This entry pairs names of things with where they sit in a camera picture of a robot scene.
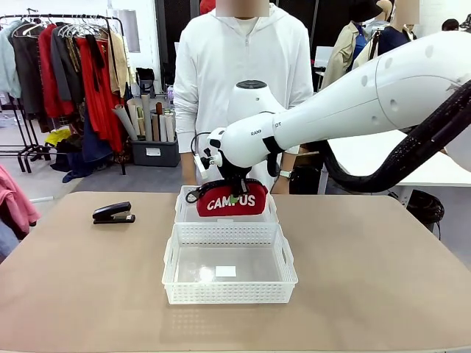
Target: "pink sweater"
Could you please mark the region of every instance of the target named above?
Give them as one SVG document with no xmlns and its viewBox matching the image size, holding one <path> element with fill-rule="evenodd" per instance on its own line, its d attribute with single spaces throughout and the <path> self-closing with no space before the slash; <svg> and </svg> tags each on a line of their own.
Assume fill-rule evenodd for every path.
<svg viewBox="0 0 471 353">
<path fill-rule="evenodd" d="M 40 214 L 5 168 L 0 165 L 0 204 L 3 202 L 7 203 L 10 215 L 21 231 L 28 234 L 29 224 L 36 222 Z"/>
</svg>

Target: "stapler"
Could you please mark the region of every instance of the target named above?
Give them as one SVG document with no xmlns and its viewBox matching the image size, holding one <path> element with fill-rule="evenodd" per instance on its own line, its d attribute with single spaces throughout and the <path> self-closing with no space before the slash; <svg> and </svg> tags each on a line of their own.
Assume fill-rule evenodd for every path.
<svg viewBox="0 0 471 353">
<path fill-rule="evenodd" d="M 135 215 L 131 215 L 130 211 L 130 202 L 99 208 L 93 212 L 93 224 L 134 223 Z"/>
</svg>

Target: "white label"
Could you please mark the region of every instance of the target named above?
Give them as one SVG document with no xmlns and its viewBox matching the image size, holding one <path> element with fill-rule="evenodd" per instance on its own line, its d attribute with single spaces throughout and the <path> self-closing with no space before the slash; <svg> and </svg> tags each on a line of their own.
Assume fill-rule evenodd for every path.
<svg viewBox="0 0 471 353">
<path fill-rule="evenodd" d="M 146 154 L 150 157 L 160 157 L 160 149 L 146 149 Z"/>
<path fill-rule="evenodd" d="M 216 266 L 216 277 L 237 277 L 235 266 Z"/>
</svg>

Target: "white jacket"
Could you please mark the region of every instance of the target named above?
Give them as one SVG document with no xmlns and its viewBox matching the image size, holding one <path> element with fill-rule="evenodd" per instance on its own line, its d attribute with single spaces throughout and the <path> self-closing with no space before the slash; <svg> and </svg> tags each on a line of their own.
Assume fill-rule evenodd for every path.
<svg viewBox="0 0 471 353">
<path fill-rule="evenodd" d="M 15 52 L 8 41 L 8 36 L 19 25 L 21 21 L 13 21 L 0 31 L 0 90 L 9 93 L 14 98 L 21 97 L 21 86 L 16 71 Z"/>
<path fill-rule="evenodd" d="M 177 53 L 174 104 L 180 153 L 191 151 L 195 133 L 226 127 L 227 107 L 234 86 L 247 79 L 265 82 L 275 98 L 289 109 L 314 94 L 308 30 L 275 5 L 245 36 L 235 18 L 217 18 L 216 11 L 193 19 L 182 32 Z M 208 147 L 199 137 L 198 150 Z M 298 148 L 288 152 L 296 154 Z M 221 179 L 216 167 L 210 179 Z M 269 189 L 274 179 L 266 162 L 249 177 Z"/>
</svg>

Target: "white plastic basket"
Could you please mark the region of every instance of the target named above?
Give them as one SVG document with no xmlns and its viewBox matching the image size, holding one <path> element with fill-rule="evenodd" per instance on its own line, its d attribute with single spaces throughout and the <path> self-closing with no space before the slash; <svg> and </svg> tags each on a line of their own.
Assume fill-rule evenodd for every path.
<svg viewBox="0 0 471 353">
<path fill-rule="evenodd" d="M 297 275 L 279 224 L 175 224 L 164 255 L 170 304 L 287 303 Z"/>
<path fill-rule="evenodd" d="M 182 186 L 175 204 L 175 223 L 227 223 L 227 222 L 272 222 L 278 223 L 277 208 L 272 195 L 266 196 L 265 210 L 260 215 L 236 215 L 230 217 L 200 217 L 196 204 L 189 204 L 186 195 L 196 190 L 196 186 Z"/>
</svg>

